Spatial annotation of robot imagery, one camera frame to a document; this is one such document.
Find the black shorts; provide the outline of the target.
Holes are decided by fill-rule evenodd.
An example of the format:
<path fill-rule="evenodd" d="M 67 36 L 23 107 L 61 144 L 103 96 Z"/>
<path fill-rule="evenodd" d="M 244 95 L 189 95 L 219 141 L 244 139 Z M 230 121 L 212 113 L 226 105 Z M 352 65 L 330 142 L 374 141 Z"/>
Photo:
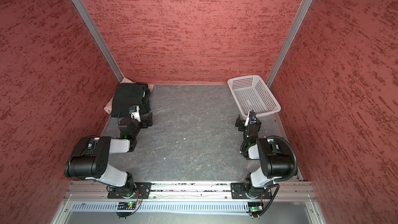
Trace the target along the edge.
<path fill-rule="evenodd" d="M 148 114 L 150 109 L 149 97 L 151 91 L 148 84 L 122 83 L 112 99 L 111 116 L 123 118 L 129 115 L 129 109 L 139 106 L 139 114 Z"/>

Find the pink shorts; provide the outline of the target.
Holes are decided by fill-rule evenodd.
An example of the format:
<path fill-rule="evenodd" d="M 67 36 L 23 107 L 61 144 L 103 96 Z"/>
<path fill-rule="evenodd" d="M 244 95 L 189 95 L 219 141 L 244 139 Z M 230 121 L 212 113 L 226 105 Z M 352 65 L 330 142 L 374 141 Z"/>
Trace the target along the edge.
<path fill-rule="evenodd" d="M 123 78 L 123 80 L 121 81 L 121 84 L 124 84 L 124 83 L 136 84 L 136 82 L 133 82 L 133 81 L 129 80 L 129 79 L 126 78 L 126 77 Z M 148 89 L 150 90 L 150 92 L 153 91 L 154 87 L 155 87 L 154 84 L 148 84 Z M 105 107 L 104 107 L 104 111 L 105 111 L 106 113 L 108 113 L 109 115 L 110 115 L 111 112 L 112 112 L 112 102 L 113 102 L 113 98 L 114 98 L 114 97 L 112 97 L 112 98 L 109 100 L 109 102 L 108 102 L 108 103 L 105 105 Z"/>

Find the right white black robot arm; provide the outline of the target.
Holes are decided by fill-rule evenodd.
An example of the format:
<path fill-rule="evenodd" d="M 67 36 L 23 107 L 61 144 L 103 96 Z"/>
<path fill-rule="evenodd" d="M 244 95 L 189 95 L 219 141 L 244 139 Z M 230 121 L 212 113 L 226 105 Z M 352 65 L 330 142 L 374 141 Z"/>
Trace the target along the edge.
<path fill-rule="evenodd" d="M 290 143 L 276 135 L 260 138 L 261 124 L 254 112 L 246 119 L 238 116 L 235 122 L 238 131 L 243 133 L 240 154 L 247 160 L 260 161 L 260 167 L 248 174 L 243 186 L 250 199 L 298 173 L 297 157 Z"/>

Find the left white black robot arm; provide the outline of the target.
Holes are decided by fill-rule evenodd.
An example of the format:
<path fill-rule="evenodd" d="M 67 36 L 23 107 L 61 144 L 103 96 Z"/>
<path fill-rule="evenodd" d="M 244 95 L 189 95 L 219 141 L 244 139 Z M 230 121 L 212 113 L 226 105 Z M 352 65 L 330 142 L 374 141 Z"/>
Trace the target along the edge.
<path fill-rule="evenodd" d="M 140 196 L 142 192 L 130 172 L 121 171 L 109 164 L 109 156 L 133 152 L 140 130 L 153 125 L 152 113 L 144 117 L 130 113 L 130 116 L 117 120 L 120 137 L 81 138 L 66 163 L 64 174 L 68 178 L 93 180 L 106 185 L 109 199 L 131 199 Z"/>

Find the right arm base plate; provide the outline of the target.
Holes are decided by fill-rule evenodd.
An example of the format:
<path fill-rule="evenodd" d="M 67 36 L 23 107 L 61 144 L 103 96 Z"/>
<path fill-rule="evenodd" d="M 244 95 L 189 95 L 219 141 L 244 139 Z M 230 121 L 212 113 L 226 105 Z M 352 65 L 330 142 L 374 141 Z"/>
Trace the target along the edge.
<path fill-rule="evenodd" d="M 256 188 L 250 183 L 231 183 L 232 199 L 260 200 L 271 199 L 272 193 L 264 188 Z"/>

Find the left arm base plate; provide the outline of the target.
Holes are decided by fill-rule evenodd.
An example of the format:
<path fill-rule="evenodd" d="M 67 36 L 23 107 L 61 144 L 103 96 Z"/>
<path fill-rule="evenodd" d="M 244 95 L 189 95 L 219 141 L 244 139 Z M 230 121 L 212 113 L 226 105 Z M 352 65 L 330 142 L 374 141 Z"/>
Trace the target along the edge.
<path fill-rule="evenodd" d="M 132 187 L 108 186 L 108 199 L 139 200 L 148 199 L 152 183 L 133 183 Z"/>

